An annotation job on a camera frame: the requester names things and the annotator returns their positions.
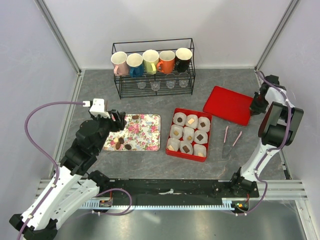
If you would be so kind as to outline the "red box lid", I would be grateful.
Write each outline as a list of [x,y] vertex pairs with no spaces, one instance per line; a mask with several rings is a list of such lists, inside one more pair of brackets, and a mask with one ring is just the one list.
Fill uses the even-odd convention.
[[215,86],[203,107],[203,112],[223,120],[247,126],[253,98],[227,88]]

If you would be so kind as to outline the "floral serving tray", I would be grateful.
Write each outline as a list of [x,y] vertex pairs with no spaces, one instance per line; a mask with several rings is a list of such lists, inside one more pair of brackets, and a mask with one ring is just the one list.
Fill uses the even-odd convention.
[[104,151],[158,151],[161,146],[161,117],[158,114],[127,114],[124,130],[111,132]]

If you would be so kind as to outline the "white bar chocolate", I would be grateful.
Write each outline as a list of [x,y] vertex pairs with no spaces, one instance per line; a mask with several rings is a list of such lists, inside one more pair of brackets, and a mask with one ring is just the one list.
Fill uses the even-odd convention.
[[170,150],[170,151],[174,151],[175,150],[171,145],[168,145],[167,149]]

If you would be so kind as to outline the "pink-tipped metal tongs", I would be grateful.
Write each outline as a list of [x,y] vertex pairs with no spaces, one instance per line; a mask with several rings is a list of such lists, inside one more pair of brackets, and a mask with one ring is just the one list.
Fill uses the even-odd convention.
[[232,149],[235,147],[236,143],[242,136],[243,131],[232,130],[229,126],[225,128],[224,138],[223,138],[223,148],[222,148],[222,158],[226,159],[231,153]]

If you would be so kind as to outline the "dark square chocolate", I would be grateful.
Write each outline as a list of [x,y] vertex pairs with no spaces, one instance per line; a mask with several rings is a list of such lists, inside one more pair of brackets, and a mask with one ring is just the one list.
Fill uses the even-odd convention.
[[198,139],[199,141],[201,141],[203,138],[204,138],[204,137],[203,137],[201,134],[199,134],[199,135],[197,136],[197,139]]

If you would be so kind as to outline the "red chocolate box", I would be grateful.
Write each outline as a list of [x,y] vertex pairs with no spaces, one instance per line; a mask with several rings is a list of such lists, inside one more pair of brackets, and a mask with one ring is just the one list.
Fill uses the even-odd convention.
[[[182,118],[182,122],[177,122],[178,118]],[[192,124],[188,123],[190,119],[194,119]],[[201,163],[205,162],[209,154],[211,126],[212,116],[208,113],[184,108],[176,108],[171,121],[165,153],[173,157],[188,159]],[[203,136],[201,141],[197,139],[198,135]],[[174,151],[167,148],[169,145],[174,148]],[[184,146],[189,148],[189,152],[186,153],[183,150]],[[202,153],[204,157],[198,156],[198,153]]]

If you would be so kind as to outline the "brown rectangular chocolate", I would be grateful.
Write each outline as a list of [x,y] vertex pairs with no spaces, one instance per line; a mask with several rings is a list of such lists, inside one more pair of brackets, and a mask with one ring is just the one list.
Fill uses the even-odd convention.
[[189,148],[188,148],[186,145],[183,146],[182,149],[183,149],[186,153],[188,153],[188,152],[190,151]]

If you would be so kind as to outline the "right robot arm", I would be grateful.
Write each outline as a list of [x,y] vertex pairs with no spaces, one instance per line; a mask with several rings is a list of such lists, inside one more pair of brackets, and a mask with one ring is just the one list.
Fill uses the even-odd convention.
[[250,110],[252,115],[265,113],[265,116],[258,130],[257,147],[230,180],[229,191],[235,197],[256,193],[262,170],[276,153],[293,142],[304,115],[301,108],[290,102],[278,76],[265,76],[262,71],[257,76],[263,83],[254,94]]

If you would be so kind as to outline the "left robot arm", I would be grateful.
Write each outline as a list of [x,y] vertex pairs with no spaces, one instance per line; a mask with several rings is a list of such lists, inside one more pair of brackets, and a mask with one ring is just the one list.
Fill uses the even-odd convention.
[[82,204],[109,193],[110,179],[96,170],[76,191],[66,195],[97,161],[109,134],[124,130],[126,125],[125,112],[99,111],[90,116],[80,125],[71,147],[55,166],[54,177],[37,200],[25,212],[10,218],[19,239],[54,239],[58,229]]

